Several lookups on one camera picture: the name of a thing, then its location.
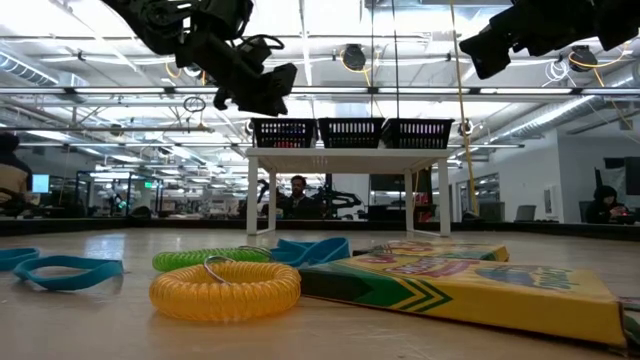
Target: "white table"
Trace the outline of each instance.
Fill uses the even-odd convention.
[[[413,227],[412,175],[435,163],[438,164],[440,189],[440,235],[451,234],[449,214],[449,150],[413,149],[271,149],[250,148],[249,197],[247,199],[247,234],[257,235],[276,229],[276,197],[269,196],[269,227],[258,231],[257,201],[258,168],[269,173],[269,184],[276,185],[277,173],[327,174],[404,174],[407,231]]]

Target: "blue rubber band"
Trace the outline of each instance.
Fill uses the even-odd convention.
[[[88,271],[80,275],[57,277],[41,277],[32,273],[33,270],[48,266],[63,266]],[[52,291],[86,289],[113,276],[121,275],[123,271],[120,260],[88,259],[64,255],[23,261],[13,269],[13,273],[20,279],[30,280]]]
[[[11,271],[21,262],[38,256],[40,256],[40,250],[36,248],[0,250],[0,271]]]
[[[278,247],[271,249],[274,260],[293,267],[324,264],[330,261],[348,258],[349,240],[330,238],[319,242],[298,242],[280,239]]]

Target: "crayola box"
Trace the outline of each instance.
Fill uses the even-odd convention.
[[[300,275],[306,296],[625,346],[619,302],[591,271],[368,254]]]
[[[366,250],[354,250],[353,255],[400,254],[431,256],[454,259],[475,259],[487,261],[509,261],[509,252],[504,245],[458,244],[452,242],[390,241]]]

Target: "floor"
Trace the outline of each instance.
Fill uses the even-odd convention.
[[[352,249],[405,239],[396,232],[296,232],[277,236],[319,240],[346,236]],[[640,244],[523,233],[454,233],[454,240],[503,243],[512,262],[597,272],[620,296],[640,296]],[[0,349],[18,359],[616,359],[602,349],[508,330],[301,298],[282,315],[231,325],[175,320],[157,314],[148,287],[160,251],[272,246],[276,236],[240,230],[132,229],[0,238],[0,248],[35,246],[44,255],[121,258],[122,283],[77,293],[39,291],[0,273]]]

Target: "black basket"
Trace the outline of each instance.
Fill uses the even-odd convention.
[[[314,148],[318,138],[315,119],[251,119],[253,146]]]
[[[378,148],[383,118],[319,119],[325,148]]]
[[[382,141],[392,149],[446,149],[453,119],[389,119]]]

